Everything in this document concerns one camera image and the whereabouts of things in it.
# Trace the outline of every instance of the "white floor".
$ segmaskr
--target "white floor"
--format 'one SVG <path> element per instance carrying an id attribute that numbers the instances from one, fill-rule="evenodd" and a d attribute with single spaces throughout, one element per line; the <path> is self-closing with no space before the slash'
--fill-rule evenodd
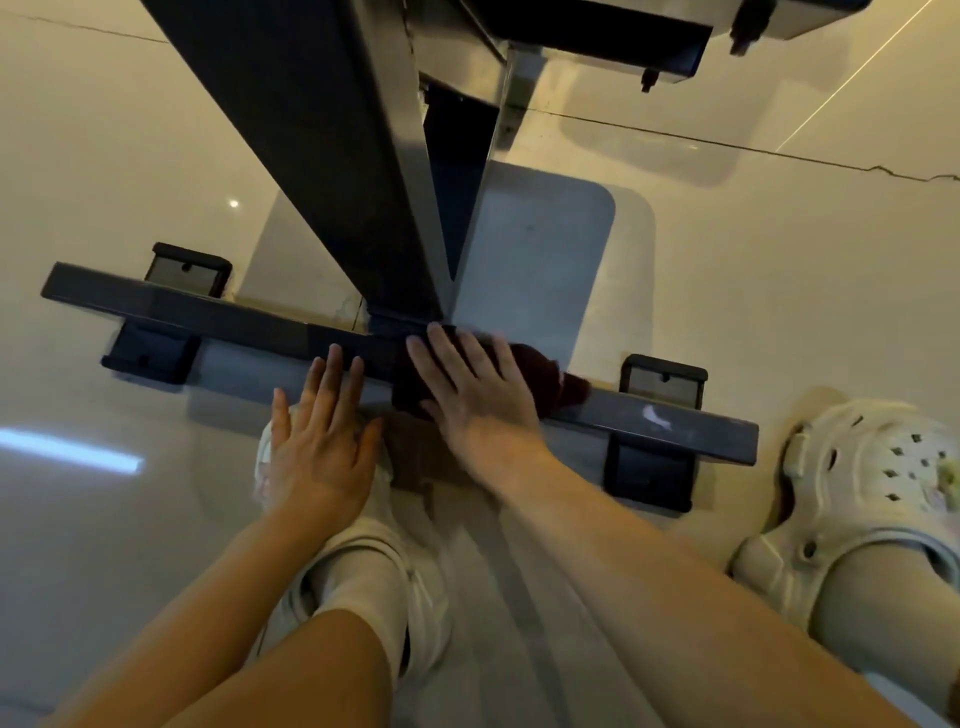
<path id="1" fill-rule="evenodd" d="M 548 66 L 458 319 L 607 382 L 630 352 L 707 368 L 705 407 L 760 423 L 761 456 L 705 469 L 695 502 L 744 529 L 770 513 L 784 433 L 825 403 L 906 399 L 960 428 L 960 183 L 907 179 L 960 174 L 958 22 L 950 0 L 875 0 L 743 60 L 718 38 L 694 80 L 650 95 Z M 302 369 L 215 346 L 179 393 L 113 376 L 116 322 L 39 297 L 53 263 L 139 278 L 161 240 L 230 259 L 238 300 L 347 328 L 361 301 L 134 0 L 0 0 L 0 61 L 0 434 L 142 459 L 0 449 L 0 724 L 17 726 L 252 517 L 263 402 Z M 861 171 L 877 165 L 894 174 Z M 505 235 L 510 270 L 490 263 Z"/>

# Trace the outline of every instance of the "white crocs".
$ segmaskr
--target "white crocs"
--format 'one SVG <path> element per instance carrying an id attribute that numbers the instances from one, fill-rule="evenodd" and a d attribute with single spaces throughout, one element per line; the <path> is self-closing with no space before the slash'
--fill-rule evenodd
<path id="1" fill-rule="evenodd" d="M 253 497 L 261 505 L 269 500 L 270 426 L 263 431 L 257 449 Z M 307 573 L 317 564 L 348 548 L 372 548 L 396 564 L 405 575 L 407 593 L 407 632 L 410 652 L 401 679 L 417 679 L 439 662 L 450 639 L 449 600 L 444 577 L 437 559 L 415 541 L 394 518 L 392 499 L 402 500 L 404 514 L 420 511 L 417 533 L 425 541 L 439 541 L 439 536 L 425 533 L 433 528 L 423 512 L 422 503 L 413 494 L 394 493 L 390 487 L 393 467 L 386 449 L 373 475 L 370 497 L 357 520 L 326 542 L 323 549 L 308 563 L 284 595 L 271 615 L 260 652 L 277 644 L 286 634 L 310 619 L 318 605 L 309 590 Z"/>
<path id="2" fill-rule="evenodd" d="M 784 450 L 793 513 L 743 545 L 733 577 L 804 631 L 830 567 L 866 544 L 925 546 L 937 572 L 960 590 L 944 468 L 957 456 L 947 429 L 909 404 L 852 400 L 828 409 Z"/>

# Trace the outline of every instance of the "scuff mark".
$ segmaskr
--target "scuff mark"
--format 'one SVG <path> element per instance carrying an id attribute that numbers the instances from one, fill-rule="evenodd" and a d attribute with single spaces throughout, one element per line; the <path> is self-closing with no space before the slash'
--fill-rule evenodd
<path id="1" fill-rule="evenodd" d="M 647 422 L 651 422 L 658 427 L 662 427 L 667 432 L 673 429 L 673 425 L 670 424 L 669 420 L 665 420 L 663 417 L 657 414 L 657 410 L 654 409 L 653 404 L 647 404 L 643 407 L 642 416 Z"/>

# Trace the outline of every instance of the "metal frame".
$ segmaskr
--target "metal frame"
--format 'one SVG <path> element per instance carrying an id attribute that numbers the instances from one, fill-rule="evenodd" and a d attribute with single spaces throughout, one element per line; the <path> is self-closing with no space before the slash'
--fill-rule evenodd
<path id="1" fill-rule="evenodd" d="M 144 0 L 369 304 L 449 313 L 449 272 L 396 0 Z"/>
<path id="2" fill-rule="evenodd" d="M 161 330 L 218 339 L 295 359 L 310 360 L 330 344 L 349 359 L 363 357 L 371 378 L 393 381 L 402 338 L 364 335 L 307 324 L 186 291 L 57 263 L 43 286 L 44 298 L 122 316 Z M 754 423 L 676 404 L 594 388 L 589 399 L 550 419 L 629 436 L 650 449 L 690 452 L 714 460 L 753 465 L 759 428 Z"/>

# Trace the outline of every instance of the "black bracket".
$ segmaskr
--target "black bracket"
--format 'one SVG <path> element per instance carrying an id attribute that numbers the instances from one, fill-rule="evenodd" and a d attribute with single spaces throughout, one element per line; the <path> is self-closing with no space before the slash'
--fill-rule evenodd
<path id="1" fill-rule="evenodd" d="M 219 299 L 233 266 L 217 255 L 156 243 L 154 260 L 144 280 L 180 291 Z M 183 384 L 200 348 L 201 338 L 160 324 L 144 326 L 125 320 L 109 353 L 100 363 L 114 372 L 142 376 L 165 384 Z"/>

